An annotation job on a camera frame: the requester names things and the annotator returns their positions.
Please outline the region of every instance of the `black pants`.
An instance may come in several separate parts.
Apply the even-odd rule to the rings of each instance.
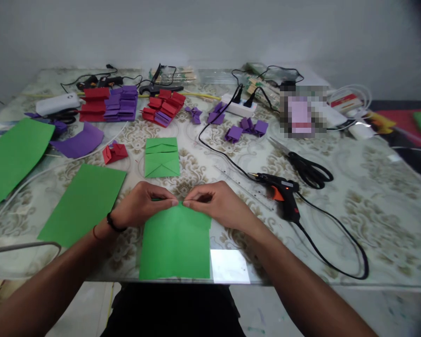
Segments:
[[[123,286],[102,337],[244,336],[229,286],[135,283]]]

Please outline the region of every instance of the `floral pattern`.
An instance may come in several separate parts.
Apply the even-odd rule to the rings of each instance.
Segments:
[[[63,93],[60,82],[69,83],[84,73],[80,69],[43,70],[36,82],[29,84],[24,92],[31,95],[60,95]],[[140,73],[139,70],[127,69],[119,70],[118,75],[135,77]],[[129,80],[129,84],[138,81],[139,79]],[[73,85],[67,88],[75,90]],[[186,89],[189,92],[219,96],[232,92],[235,86],[192,83]],[[20,119],[22,111],[33,112],[38,99],[40,98],[33,96],[16,97],[0,113],[0,121]],[[139,99],[138,109],[146,103],[147,100]],[[149,182],[164,186],[179,199],[184,199],[198,184],[226,180],[254,214],[298,258],[328,283],[421,286],[421,179],[405,163],[390,162],[387,159],[393,151],[385,142],[377,138],[355,141],[344,137],[340,132],[328,133],[317,139],[286,139],[280,129],[279,115],[259,104],[254,120],[262,119],[269,123],[268,136],[281,139],[293,151],[304,157],[310,156],[310,160],[324,164],[332,171],[335,180],[328,183],[323,190],[313,190],[301,180],[285,156],[268,142],[267,137],[243,134],[236,144],[226,142],[224,135],[227,130],[232,125],[239,124],[240,118],[235,115],[227,113],[221,125],[209,126],[202,136],[207,144],[227,154],[249,172],[265,172],[298,182],[300,192],[306,199],[339,218],[365,248],[370,262],[370,277],[365,281],[356,281],[330,269],[317,259],[296,226],[278,217],[276,202],[263,196],[261,185],[245,179],[223,156],[198,141],[197,136],[205,125],[208,111],[214,105],[209,99],[186,96],[185,106],[197,107],[203,111],[202,125],[191,124],[191,116],[184,109],[168,128],[144,121],[140,114],[134,122],[126,125],[116,140],[126,145],[129,158],[109,165],[110,168],[127,172],[116,204],[137,182],[145,180],[146,139],[176,137],[181,175],[147,179]],[[104,131],[104,141],[109,141],[123,126],[122,123],[95,125]],[[67,139],[80,130],[82,125],[77,122],[69,126],[68,133],[61,139]],[[35,168],[35,172],[58,165],[59,160],[45,157]],[[22,189],[0,217],[0,240],[20,238],[23,235],[34,240],[84,163],[104,166],[102,154],[97,152],[56,168]],[[299,198],[297,202],[303,226],[315,244],[324,248],[326,258],[342,270],[352,270],[358,260],[354,248],[344,234],[324,214]],[[265,271],[242,232],[223,228],[213,221],[210,236],[213,249],[239,249],[242,252],[247,260],[252,283],[268,283]],[[137,280],[142,239],[141,229],[130,228],[120,235],[109,258],[91,276],[91,280]],[[38,255],[28,261],[29,267],[23,276],[40,270],[51,260],[51,254],[52,252]],[[6,275],[6,271],[0,269],[1,274]]]

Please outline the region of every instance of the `orange trigger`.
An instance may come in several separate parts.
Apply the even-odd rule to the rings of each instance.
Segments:
[[[284,198],[282,197],[282,195],[279,193],[279,191],[277,190],[277,188],[275,186],[272,186],[273,189],[275,190],[275,195],[273,196],[273,200],[277,200],[277,201],[284,201]]]

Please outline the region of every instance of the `glass tabletop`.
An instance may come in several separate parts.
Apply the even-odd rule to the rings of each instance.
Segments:
[[[74,80],[84,70],[50,69],[40,72],[24,93],[30,95],[60,95],[59,83]],[[120,70],[119,75],[135,77],[139,70]],[[195,82],[186,86],[186,92],[221,96],[233,93],[235,85]],[[20,120],[24,112],[34,112],[35,102],[41,97],[20,95],[0,112],[0,122]],[[138,110],[147,99],[139,99]],[[364,247],[370,262],[370,277],[357,281],[327,267],[316,255],[299,229],[277,215],[276,202],[268,197],[262,185],[247,180],[220,154],[203,147],[197,137],[207,119],[207,112],[215,101],[187,96],[184,106],[198,107],[203,111],[202,125],[191,123],[191,115],[182,109],[171,125],[164,129],[142,119],[138,113],[134,122],[93,123],[104,131],[105,144],[116,134],[116,140],[126,145],[128,158],[107,165],[124,170],[126,179],[117,203],[134,185],[148,180],[169,189],[179,199],[184,199],[190,189],[203,183],[226,181],[239,197],[265,225],[305,264],[332,285],[379,286],[381,288],[405,286],[421,287],[421,177],[405,162],[395,156],[387,143],[375,136],[357,141],[341,132],[328,132],[317,139],[288,139],[279,126],[279,116],[259,105],[254,120],[268,122],[268,137],[273,137],[308,160],[328,168],[334,181],[323,190],[308,187],[296,174],[283,154],[268,141],[242,134],[238,143],[224,140],[232,125],[238,125],[240,117],[226,113],[221,125],[211,125],[202,138],[215,149],[225,152],[248,172],[264,172],[299,182],[300,191],[316,206],[339,218],[351,234]],[[82,130],[82,123],[71,125],[62,137],[69,138]],[[178,177],[144,178],[145,140],[153,137],[176,137],[180,156],[181,175]],[[48,154],[59,155],[54,149]],[[68,161],[65,157],[44,156],[27,177]],[[70,162],[40,175],[15,196],[0,216],[0,246],[34,242],[62,194],[75,176],[81,164],[104,166],[101,153]],[[338,268],[358,273],[363,266],[353,244],[341,228],[329,217],[311,208],[297,198],[301,224],[314,240],[323,255]],[[117,245],[109,253],[100,268],[90,276],[96,281],[137,281],[143,231],[130,228],[121,234]],[[175,279],[175,282],[223,282],[267,284],[256,256],[244,235],[222,227],[212,221],[210,229],[212,269],[215,277],[210,280]],[[228,253],[232,267],[245,274],[237,277],[221,273],[218,267],[225,260],[221,250]],[[0,278],[30,276],[45,266],[56,254],[55,249],[34,248],[27,252],[7,253],[0,256]]]

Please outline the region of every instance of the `hand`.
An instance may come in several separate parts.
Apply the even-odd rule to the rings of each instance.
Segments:
[[[248,235],[262,222],[224,181],[195,186],[183,205]]]
[[[152,198],[163,200],[152,201]],[[138,227],[157,212],[177,205],[178,200],[167,189],[139,182],[112,211],[111,218],[116,227]]]

